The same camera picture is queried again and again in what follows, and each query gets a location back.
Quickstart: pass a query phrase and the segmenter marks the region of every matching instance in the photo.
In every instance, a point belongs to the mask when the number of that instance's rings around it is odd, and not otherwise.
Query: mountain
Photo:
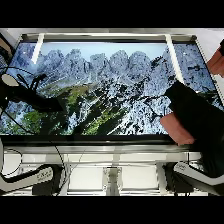
[[[60,50],[51,50],[47,55],[40,52],[34,65],[32,44],[25,44],[24,49],[20,46],[12,66],[32,70],[34,75],[20,72],[29,83],[45,73],[47,78],[40,83],[38,93],[57,97],[64,108],[63,112],[47,114],[23,102],[10,102],[7,111],[27,129],[57,135],[166,134],[159,120],[171,112],[164,93],[175,82],[168,48],[153,60],[139,51],[130,57],[123,50],[110,58],[95,54],[86,61],[79,49],[65,56]],[[197,46],[174,47],[185,84],[223,109]],[[26,134],[4,115],[0,125],[2,133]]]

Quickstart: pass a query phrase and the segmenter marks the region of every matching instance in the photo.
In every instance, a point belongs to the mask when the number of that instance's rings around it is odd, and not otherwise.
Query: metal bracket
[[[122,168],[121,167],[111,167],[103,168],[103,180],[102,188],[106,192],[107,196],[119,196],[119,191],[122,190]]]

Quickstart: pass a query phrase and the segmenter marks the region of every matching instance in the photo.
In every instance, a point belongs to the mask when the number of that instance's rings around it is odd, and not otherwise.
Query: pink cloth
[[[195,139],[181,125],[174,113],[167,114],[160,119],[161,125],[168,132],[169,136],[178,144],[193,144]]]

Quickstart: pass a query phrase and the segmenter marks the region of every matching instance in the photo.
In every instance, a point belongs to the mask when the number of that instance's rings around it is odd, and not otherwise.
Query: television screen
[[[174,45],[185,84],[222,109],[204,60],[194,44]],[[166,43],[20,43],[7,74],[30,85],[46,74],[37,93],[56,97],[64,110],[40,113],[9,102],[6,111],[39,135],[167,134],[160,118],[171,112],[165,91],[175,82]],[[30,135],[4,113],[1,135]]]

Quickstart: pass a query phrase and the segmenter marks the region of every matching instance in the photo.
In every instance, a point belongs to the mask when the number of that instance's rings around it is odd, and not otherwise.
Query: rocky mountain
[[[86,61],[79,49],[65,56],[51,50],[47,55],[40,52],[36,64],[31,61],[33,50],[32,44],[20,45],[11,66],[34,75],[15,69],[9,74],[22,74],[31,83],[34,76],[45,73],[38,93],[57,97],[64,111],[38,113],[25,103],[10,102],[8,112],[27,129],[58,135],[166,134],[159,119],[171,112],[164,93],[175,81],[168,48],[153,60],[143,52],[128,57],[120,50],[110,58],[102,53]],[[185,84],[222,109],[197,46],[175,44],[175,50]],[[0,122],[2,133],[27,134],[4,115]]]

